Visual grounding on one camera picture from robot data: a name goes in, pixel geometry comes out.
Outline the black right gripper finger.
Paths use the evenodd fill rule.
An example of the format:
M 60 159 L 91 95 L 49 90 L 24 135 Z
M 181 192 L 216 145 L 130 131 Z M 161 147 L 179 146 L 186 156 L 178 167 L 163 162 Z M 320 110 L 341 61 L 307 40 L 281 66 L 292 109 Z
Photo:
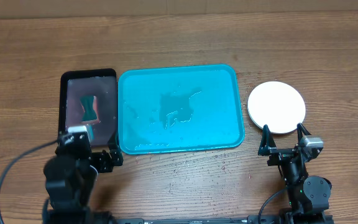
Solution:
M 275 144 L 275 141 L 273 140 L 272 133 L 270 132 L 268 125 L 265 124 L 262 130 L 262 139 L 260 142 L 258 155 L 269 156 L 276 150 L 277 146 Z
M 302 123 L 297 124 L 296 131 L 297 131 L 298 144 L 305 144 L 306 140 L 308 139 L 308 136 L 310 136 L 311 133 L 303 126 Z

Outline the white plate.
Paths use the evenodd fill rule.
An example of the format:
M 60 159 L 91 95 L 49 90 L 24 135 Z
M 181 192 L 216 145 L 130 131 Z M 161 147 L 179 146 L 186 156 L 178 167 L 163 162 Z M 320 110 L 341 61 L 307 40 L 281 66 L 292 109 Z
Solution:
M 303 97 L 292 86 L 283 82 L 265 82 L 250 93 L 247 110 L 259 128 L 267 125 L 275 134 L 294 131 L 306 117 Z

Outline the pink green sponge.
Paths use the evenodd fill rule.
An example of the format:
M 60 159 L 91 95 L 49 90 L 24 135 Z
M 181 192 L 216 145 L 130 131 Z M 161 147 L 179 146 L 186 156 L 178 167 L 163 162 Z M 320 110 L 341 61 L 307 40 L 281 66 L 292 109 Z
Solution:
M 97 97 L 93 95 L 86 95 L 80 98 L 80 103 L 83 109 L 82 123 L 95 124 L 100 122 L 98 114 Z

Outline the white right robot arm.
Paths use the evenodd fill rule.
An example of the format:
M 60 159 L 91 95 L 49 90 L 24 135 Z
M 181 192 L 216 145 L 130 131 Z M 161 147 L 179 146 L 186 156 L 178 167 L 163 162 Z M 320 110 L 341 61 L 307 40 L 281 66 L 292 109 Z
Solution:
M 263 126 L 258 155 L 267 156 L 268 166 L 278 168 L 285 187 L 270 196 L 257 215 L 258 223 L 333 223 L 329 208 L 332 183 L 320 176 L 309 175 L 306 163 L 316 159 L 323 150 L 324 142 L 312 135 L 301 123 L 297 124 L 298 143 L 293 148 L 278 149 L 267 125 Z M 264 208 L 276 196 L 286 192 L 289 207 L 269 218 L 262 215 Z

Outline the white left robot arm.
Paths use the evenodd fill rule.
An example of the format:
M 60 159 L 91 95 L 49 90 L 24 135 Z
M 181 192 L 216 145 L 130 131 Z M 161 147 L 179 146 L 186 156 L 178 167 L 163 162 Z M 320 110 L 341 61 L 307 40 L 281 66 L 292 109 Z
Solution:
M 112 172 L 123 164 L 122 152 L 91 152 L 89 149 L 59 149 L 44 167 L 45 188 L 49 199 L 44 203 L 42 220 L 54 224 L 114 224 L 111 212 L 94 212 L 89 201 L 100 173 Z

